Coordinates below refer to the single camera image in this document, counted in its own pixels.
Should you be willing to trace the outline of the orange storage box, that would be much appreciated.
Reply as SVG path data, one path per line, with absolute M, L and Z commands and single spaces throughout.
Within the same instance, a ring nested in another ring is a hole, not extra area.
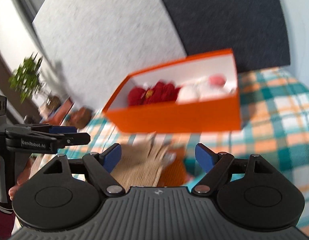
M 154 86 L 159 80 L 182 86 L 214 74 L 222 74 L 227 79 L 227 94 L 186 103 L 127 104 L 128 94 L 135 86 Z M 118 85 L 102 113 L 124 133 L 238 131 L 242 121 L 233 51 L 210 51 L 130 73 Z

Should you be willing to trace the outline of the dark grey felt panel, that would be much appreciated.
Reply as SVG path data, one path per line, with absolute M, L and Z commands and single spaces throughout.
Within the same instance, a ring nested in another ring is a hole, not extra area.
M 280 0 L 162 0 L 187 55 L 230 48 L 239 73 L 291 62 Z

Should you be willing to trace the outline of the green potted plant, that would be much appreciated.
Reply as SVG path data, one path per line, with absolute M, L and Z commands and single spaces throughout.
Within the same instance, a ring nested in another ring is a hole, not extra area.
M 41 92 L 43 84 L 40 81 L 40 70 L 43 57 L 31 54 L 25 57 L 17 69 L 12 72 L 9 78 L 10 88 L 20 94 L 20 102 Z

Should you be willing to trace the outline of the beige fluffy towel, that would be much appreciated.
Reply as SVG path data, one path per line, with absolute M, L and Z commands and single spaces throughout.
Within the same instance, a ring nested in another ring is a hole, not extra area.
M 149 135 L 133 144 L 121 144 L 121 149 L 122 157 L 111 172 L 112 177 L 126 191 L 132 186 L 157 186 L 172 142 L 157 142 Z

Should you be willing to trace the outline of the brown wooden stump ornament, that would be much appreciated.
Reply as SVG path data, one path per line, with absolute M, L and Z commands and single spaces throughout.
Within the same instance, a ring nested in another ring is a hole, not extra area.
M 67 126 L 74 126 L 77 129 L 85 128 L 92 119 L 93 111 L 86 107 L 72 112 L 66 120 Z

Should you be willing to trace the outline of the plaid tablecloth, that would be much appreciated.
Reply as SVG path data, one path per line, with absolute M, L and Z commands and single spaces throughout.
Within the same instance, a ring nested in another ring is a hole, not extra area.
M 284 233 L 254 233 L 238 229 L 221 220 L 216 210 L 202 200 L 189 203 L 178 195 L 176 203 L 186 204 L 179 218 L 167 205 L 139 195 L 144 211 L 136 207 L 125 211 L 123 204 L 113 204 L 106 212 L 111 223 L 95 222 L 71 239 L 309 239 L 309 89 L 283 68 L 269 68 L 238 77 L 243 127 L 240 131 L 213 133 L 157 134 L 154 142 L 168 142 L 185 148 L 185 165 L 193 180 L 203 178 L 195 161 L 199 142 L 215 151 L 228 151 L 236 157 L 260 154 L 304 195 L 305 209 L 294 229 Z

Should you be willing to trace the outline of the orange honeycomb silicone mat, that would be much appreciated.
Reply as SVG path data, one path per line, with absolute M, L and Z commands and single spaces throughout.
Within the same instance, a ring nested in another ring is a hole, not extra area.
M 163 170 L 161 172 L 158 187 L 182 186 L 189 181 L 189 176 L 184 164 L 185 149 L 173 148 L 163 157 Z

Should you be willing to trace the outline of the round pink sponge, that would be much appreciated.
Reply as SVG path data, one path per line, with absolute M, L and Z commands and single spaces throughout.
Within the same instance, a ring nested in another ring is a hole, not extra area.
M 222 74 L 211 75 L 208 80 L 212 86 L 216 87 L 224 87 L 225 83 L 227 82 L 226 77 Z

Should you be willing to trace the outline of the red plush toy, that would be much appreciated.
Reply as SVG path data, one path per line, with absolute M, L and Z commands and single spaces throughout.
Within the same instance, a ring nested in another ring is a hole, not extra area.
M 149 105 L 161 102 L 176 102 L 181 87 L 177 87 L 174 83 L 166 83 L 158 81 L 153 87 L 143 88 L 139 86 L 133 87 L 128 96 L 128 106 Z

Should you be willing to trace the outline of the light grey felt panel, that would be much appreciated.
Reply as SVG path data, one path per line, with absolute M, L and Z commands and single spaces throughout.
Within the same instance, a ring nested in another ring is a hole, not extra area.
M 162 0 L 45 0 L 34 27 L 67 93 L 93 109 L 131 72 L 186 55 Z

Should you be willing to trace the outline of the white plush toy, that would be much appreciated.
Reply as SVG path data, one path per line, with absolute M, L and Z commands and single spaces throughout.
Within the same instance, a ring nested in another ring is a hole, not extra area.
M 236 92 L 236 88 L 226 87 L 225 84 L 215 84 L 205 80 L 183 86 L 177 96 L 176 103 L 185 104 L 225 98 Z

